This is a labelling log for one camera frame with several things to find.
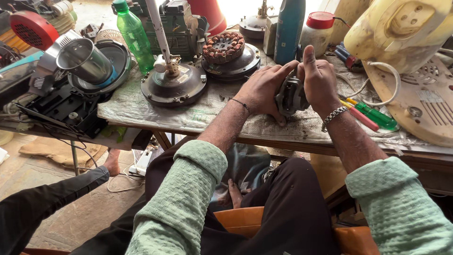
copper stator winding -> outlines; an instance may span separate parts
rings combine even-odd
[[[222,49],[214,48],[214,44],[218,43],[225,43],[225,46],[229,43],[229,45]],[[203,57],[210,64],[223,64],[241,56],[244,47],[244,37],[240,33],[225,32],[207,40],[207,44],[203,46]]]

black pants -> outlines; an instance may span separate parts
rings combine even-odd
[[[132,237],[135,214],[156,193],[173,164],[175,152],[192,139],[184,138],[154,159],[146,172],[145,194],[110,227],[71,254],[123,255]],[[0,254],[19,254],[42,220],[106,182],[108,173],[102,175],[100,170],[23,190],[0,202]],[[228,233],[208,210],[201,233],[202,255],[280,255],[284,251],[291,255],[340,254],[316,174],[304,159],[285,160],[264,185],[244,196],[241,206],[265,207],[261,229],[255,237],[247,239]]]

screw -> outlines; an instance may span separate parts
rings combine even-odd
[[[423,115],[422,110],[417,107],[409,106],[407,111],[415,117],[421,117]]]

jute mat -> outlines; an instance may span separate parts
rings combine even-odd
[[[85,144],[87,145],[86,150],[95,160],[98,160],[107,150],[106,146],[92,143]],[[76,145],[84,148],[84,145],[80,142],[76,142]],[[88,156],[83,150],[76,149],[76,151],[79,167],[90,168],[93,165],[93,160],[91,160],[90,156]],[[74,168],[71,146],[54,138],[38,137],[33,142],[23,145],[19,149],[19,153],[44,156],[62,164],[63,167]]]

black thread bracelet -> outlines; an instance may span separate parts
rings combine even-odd
[[[242,104],[242,106],[243,106],[245,109],[247,109],[247,111],[249,112],[249,114],[252,114],[252,113],[250,112],[249,108],[247,107],[247,105],[246,105],[245,103],[240,102],[240,101],[238,101],[238,100],[236,100],[236,99],[234,99],[234,98],[230,98],[230,100],[233,100],[233,101],[236,101],[236,102]]]

